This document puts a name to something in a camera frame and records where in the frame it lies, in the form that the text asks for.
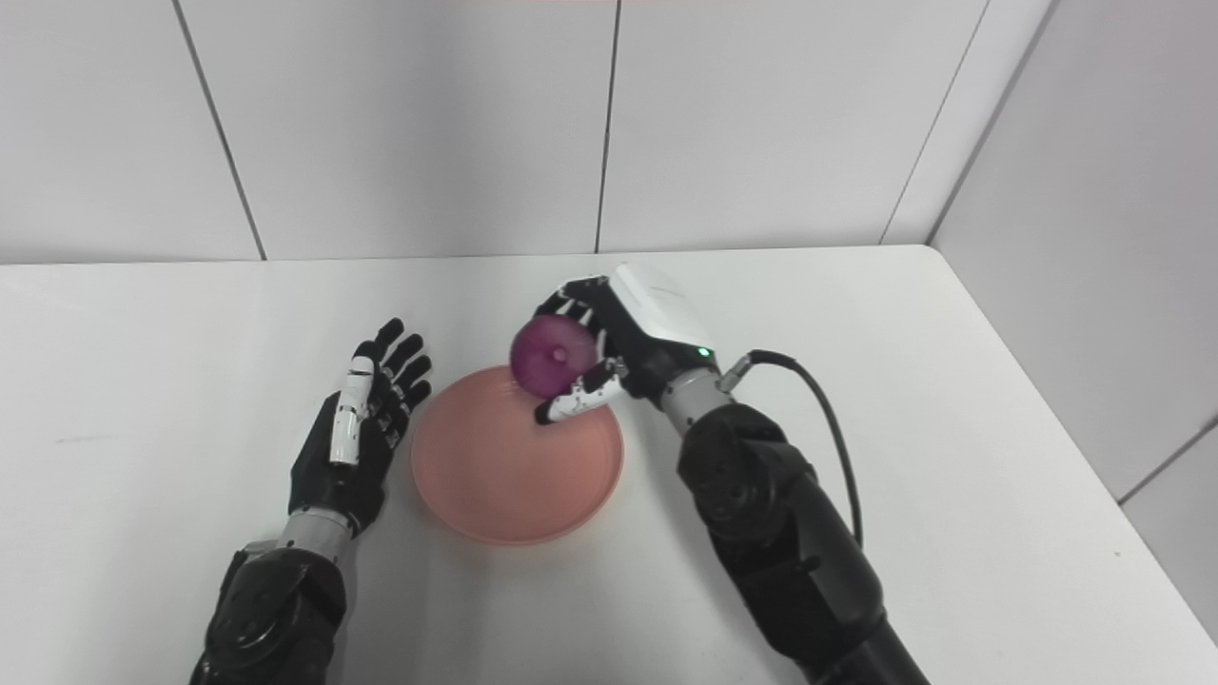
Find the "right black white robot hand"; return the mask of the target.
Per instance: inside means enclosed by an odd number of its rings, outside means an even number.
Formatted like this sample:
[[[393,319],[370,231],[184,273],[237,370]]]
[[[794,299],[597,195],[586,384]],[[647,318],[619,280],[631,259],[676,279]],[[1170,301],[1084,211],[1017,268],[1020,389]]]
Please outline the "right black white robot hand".
[[[675,282],[648,264],[622,262],[607,275],[570,279],[533,313],[561,314],[593,336],[597,356],[555,399],[540,403],[536,424],[551,425],[619,396],[646,400],[680,435],[732,402],[713,338]]]

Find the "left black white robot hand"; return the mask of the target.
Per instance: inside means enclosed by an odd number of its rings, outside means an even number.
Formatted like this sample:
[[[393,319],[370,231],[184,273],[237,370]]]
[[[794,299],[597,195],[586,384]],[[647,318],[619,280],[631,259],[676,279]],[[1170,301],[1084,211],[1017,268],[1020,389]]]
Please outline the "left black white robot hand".
[[[413,414],[429,399],[432,361],[423,336],[392,318],[352,353],[323,400],[291,469],[287,513],[325,509],[361,538],[382,514],[384,481]]]

